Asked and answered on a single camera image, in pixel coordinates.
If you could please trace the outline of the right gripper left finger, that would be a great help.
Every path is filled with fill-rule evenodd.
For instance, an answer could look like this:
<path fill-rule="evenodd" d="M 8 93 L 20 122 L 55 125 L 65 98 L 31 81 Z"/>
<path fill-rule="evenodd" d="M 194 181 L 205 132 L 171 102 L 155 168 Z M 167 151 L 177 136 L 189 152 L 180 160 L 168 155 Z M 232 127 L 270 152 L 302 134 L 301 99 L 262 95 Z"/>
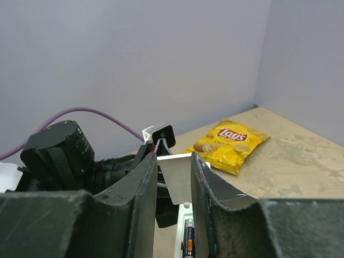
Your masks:
<path fill-rule="evenodd" d="M 87 191 L 1 194 L 1 257 L 152 257 L 157 158 Z"/>

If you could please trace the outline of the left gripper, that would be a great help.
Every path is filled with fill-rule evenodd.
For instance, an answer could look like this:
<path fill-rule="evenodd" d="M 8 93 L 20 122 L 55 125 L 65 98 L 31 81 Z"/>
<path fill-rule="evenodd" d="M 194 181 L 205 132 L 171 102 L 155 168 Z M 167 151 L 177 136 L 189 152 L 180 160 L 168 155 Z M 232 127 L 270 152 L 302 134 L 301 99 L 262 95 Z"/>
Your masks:
<path fill-rule="evenodd" d="M 172 155 L 170 149 L 176 144 L 175 138 L 159 138 L 156 143 L 145 143 L 140 146 L 133 160 L 133 169 L 150 153 L 156 153 L 158 157 Z M 156 222 L 159 228 L 167 228 L 177 224 L 179 205 L 172 203 L 164 180 L 161 167 L 157 166 L 157 197 L 156 197 Z"/>

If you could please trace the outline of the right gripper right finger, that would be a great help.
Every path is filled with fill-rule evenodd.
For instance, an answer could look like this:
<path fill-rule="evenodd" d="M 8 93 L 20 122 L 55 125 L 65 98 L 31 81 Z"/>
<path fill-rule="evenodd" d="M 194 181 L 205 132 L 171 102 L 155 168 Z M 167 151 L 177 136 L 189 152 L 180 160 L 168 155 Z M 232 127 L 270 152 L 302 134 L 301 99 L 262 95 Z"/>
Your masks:
<path fill-rule="evenodd" d="M 198 257 L 343 257 L 342 199 L 256 199 L 191 156 Z"/>

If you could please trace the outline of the white long remote control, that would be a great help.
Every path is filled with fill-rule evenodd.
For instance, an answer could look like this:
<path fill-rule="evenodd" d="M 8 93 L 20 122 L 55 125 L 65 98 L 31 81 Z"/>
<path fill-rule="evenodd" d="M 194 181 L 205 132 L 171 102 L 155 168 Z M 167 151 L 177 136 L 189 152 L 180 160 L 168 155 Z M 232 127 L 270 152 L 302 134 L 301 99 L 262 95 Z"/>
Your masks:
<path fill-rule="evenodd" d="M 207 202 L 203 205 L 202 212 L 204 214 L 204 227 L 205 237 L 201 237 L 201 242 L 204 242 L 201 254 L 198 257 L 214 257 L 214 230 L 212 229 L 213 222 L 211 217 L 210 206 Z M 187 227 L 191 227 L 188 223 L 191 221 L 194 224 L 194 215 L 191 203 L 184 203 L 179 205 L 178 219 L 177 219 L 177 232 L 174 248 L 174 257 L 184 257 L 184 250 L 188 246 L 186 233 Z"/>

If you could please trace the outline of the black battery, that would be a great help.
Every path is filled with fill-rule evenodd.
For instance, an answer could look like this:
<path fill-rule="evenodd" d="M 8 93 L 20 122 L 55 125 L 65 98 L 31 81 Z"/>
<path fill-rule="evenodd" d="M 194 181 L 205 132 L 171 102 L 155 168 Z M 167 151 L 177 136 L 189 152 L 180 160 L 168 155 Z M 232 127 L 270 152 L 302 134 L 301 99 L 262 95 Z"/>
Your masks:
<path fill-rule="evenodd" d="M 189 218 L 185 221 L 184 239 L 183 239 L 183 257 L 195 258 L 195 227 L 194 220 Z"/>

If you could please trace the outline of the white battery cover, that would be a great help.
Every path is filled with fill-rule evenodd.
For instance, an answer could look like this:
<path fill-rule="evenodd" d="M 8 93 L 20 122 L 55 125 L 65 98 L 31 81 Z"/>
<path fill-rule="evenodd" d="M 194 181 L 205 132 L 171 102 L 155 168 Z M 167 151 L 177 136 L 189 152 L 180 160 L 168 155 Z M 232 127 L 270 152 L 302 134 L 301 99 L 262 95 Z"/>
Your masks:
<path fill-rule="evenodd" d="M 191 153 L 159 156 L 157 162 L 172 203 L 191 203 Z"/>

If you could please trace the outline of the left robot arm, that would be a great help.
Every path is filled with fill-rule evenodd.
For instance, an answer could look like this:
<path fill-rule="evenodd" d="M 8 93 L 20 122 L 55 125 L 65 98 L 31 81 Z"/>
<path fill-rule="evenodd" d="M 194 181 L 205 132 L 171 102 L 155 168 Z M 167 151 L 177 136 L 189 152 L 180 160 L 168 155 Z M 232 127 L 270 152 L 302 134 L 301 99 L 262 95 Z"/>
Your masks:
<path fill-rule="evenodd" d="M 75 121 L 54 124 L 29 137 L 21 148 L 23 167 L 17 168 L 22 178 L 14 191 L 1 194 L 1 206 L 11 214 L 29 202 L 47 200 L 53 213 L 65 216 L 58 204 L 62 194 L 76 190 L 88 192 L 80 207 L 78 227 L 86 230 L 128 231 L 133 221 L 134 181 L 132 171 L 146 168 L 144 158 L 162 146 L 168 154 L 175 144 L 170 125 L 147 130 L 151 139 L 145 140 L 136 154 L 95 160 L 95 153 Z"/>

